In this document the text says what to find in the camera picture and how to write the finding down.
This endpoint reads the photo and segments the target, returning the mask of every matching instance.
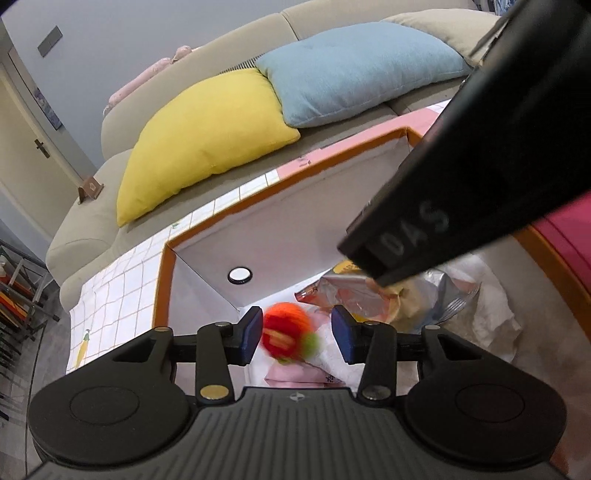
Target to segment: pink object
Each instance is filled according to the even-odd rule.
[[[159,72],[163,71],[170,64],[171,60],[167,57],[165,59],[160,59],[153,65],[150,65],[131,82],[127,83],[119,90],[117,90],[113,95],[111,95],[111,98],[109,98],[109,103],[105,107],[103,114],[106,115],[107,113],[109,113],[112,110],[112,108],[115,105],[117,105],[121,100],[127,97],[130,93],[136,91],[141,85],[146,83],[148,80],[150,80],[150,78],[154,77]]]
[[[303,362],[281,365],[274,362],[265,381],[275,388],[342,387],[343,382],[324,370]]]
[[[591,292],[591,193],[534,224]]]
[[[189,55],[193,50],[188,45],[183,45],[182,47],[177,48],[176,53],[174,54],[172,63],[179,61],[180,59],[185,58]]]

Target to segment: round hole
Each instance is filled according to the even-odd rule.
[[[234,285],[244,285],[252,280],[252,271],[246,267],[236,267],[228,273],[228,281]]]

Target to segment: light blue pillow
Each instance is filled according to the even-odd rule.
[[[285,123],[297,128],[344,120],[470,73],[438,38],[389,22],[327,30],[264,54],[256,66],[272,83]]]

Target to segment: small wooden stand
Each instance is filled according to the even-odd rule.
[[[96,181],[94,177],[88,177],[84,183],[78,187],[78,204],[81,204],[87,198],[90,200],[96,200],[104,187],[105,185]]]

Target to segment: door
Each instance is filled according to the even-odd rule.
[[[6,35],[4,42],[0,41],[0,63],[6,69],[11,83],[25,103],[29,114],[35,118],[45,136],[57,147],[77,175],[82,179],[94,175],[96,167],[74,141],[66,127],[61,124],[51,107],[44,101],[43,94],[25,68],[8,35]],[[47,109],[44,111],[41,105],[44,105],[45,108],[48,107],[49,112]]]
[[[79,177],[35,134],[2,66],[0,80],[0,189],[51,239],[76,200]]]

